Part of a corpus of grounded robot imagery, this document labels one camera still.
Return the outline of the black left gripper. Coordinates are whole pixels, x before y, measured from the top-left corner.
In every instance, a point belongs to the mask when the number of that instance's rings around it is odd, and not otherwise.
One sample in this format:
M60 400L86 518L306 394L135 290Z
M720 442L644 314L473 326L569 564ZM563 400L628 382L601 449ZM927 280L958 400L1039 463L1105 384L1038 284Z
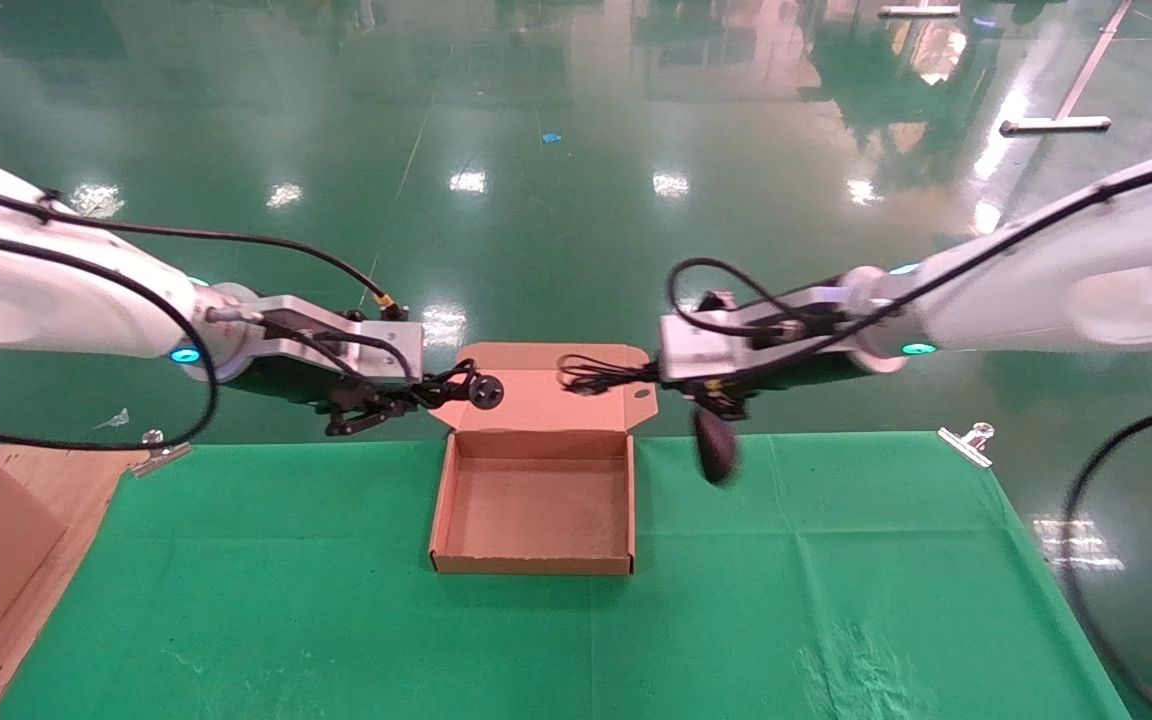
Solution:
M424 384L378 384L358 377L355 356L329 334L344 331L342 316L303 300L253 301L262 338L253 344L253 391L270 396L328 396L326 437L355 435L397 416L433 410Z

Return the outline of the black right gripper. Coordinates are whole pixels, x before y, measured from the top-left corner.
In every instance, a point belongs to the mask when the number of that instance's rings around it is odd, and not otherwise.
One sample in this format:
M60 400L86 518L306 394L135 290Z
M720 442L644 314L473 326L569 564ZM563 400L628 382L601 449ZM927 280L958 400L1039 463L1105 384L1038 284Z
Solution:
M810 285L782 293L772 302L758 300L738 305L732 291L705 291L698 311L733 311L736 327L770 329L740 342L737 378L850 378L852 361L846 343L831 344L791 365L778 365L849 324L847 295L849 291L840 283ZM721 378L695 379L684 382L684 396L721 420L746 420L753 387Z

